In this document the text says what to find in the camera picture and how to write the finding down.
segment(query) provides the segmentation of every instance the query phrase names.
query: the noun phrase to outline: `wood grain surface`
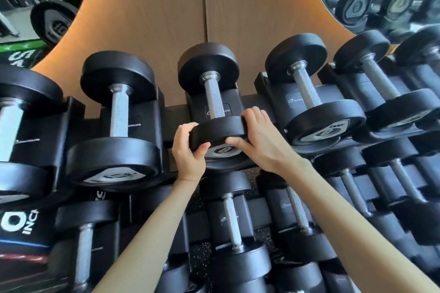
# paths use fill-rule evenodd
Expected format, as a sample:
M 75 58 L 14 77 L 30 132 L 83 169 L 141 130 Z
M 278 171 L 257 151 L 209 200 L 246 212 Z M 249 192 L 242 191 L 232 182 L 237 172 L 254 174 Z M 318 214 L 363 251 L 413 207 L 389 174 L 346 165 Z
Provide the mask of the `wood grain surface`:
M 330 57 L 353 36 L 321 0 L 84 0 L 64 38 L 33 69 L 84 102 L 87 117 L 97 117 L 99 105 L 79 85 L 82 64 L 94 52 L 120 50 L 146 61 L 171 106 L 185 103 L 176 67 L 187 48 L 206 39 L 228 46 L 246 95 L 255 92 L 253 81 L 270 50 L 304 32 L 318 34 Z
M 84 102 L 86 116 L 97 117 L 99 105 L 79 85 L 82 64 L 96 51 L 120 50 L 153 68 L 166 105 L 182 104 L 177 61 L 205 40 L 203 0 L 84 0 L 66 35 L 33 69 L 56 81 L 65 95 Z
M 253 81 L 264 71 L 269 52 L 282 40 L 301 33 L 319 35 L 328 60 L 354 35 L 328 12 L 321 0 L 206 0 L 208 41 L 231 49 L 240 66 L 242 95 L 255 92 Z

